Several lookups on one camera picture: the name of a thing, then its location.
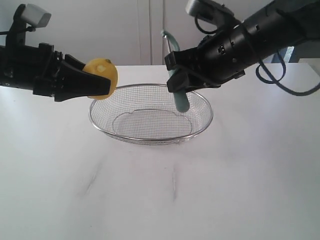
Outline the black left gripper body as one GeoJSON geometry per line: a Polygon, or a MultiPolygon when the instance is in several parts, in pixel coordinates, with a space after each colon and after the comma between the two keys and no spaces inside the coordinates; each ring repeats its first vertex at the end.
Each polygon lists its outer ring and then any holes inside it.
{"type": "Polygon", "coordinates": [[[0,85],[30,90],[34,95],[53,97],[63,53],[54,46],[0,47],[0,85]]]}

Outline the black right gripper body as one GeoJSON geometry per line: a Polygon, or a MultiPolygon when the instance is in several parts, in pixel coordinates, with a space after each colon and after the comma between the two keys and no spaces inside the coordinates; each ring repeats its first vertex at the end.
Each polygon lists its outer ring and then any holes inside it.
{"type": "Polygon", "coordinates": [[[259,61],[259,40],[257,23],[224,24],[192,49],[190,74],[213,88],[240,78],[259,61]]]}

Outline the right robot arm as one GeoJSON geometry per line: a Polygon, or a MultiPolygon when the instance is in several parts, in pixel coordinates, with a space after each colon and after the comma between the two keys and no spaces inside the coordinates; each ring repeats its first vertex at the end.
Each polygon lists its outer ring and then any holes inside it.
{"type": "Polygon", "coordinates": [[[320,3],[317,0],[274,0],[247,19],[212,0],[190,0],[186,12],[195,21],[216,26],[194,48],[172,51],[165,65],[173,75],[168,91],[191,92],[219,88],[245,74],[279,50],[320,38],[320,3]]]}

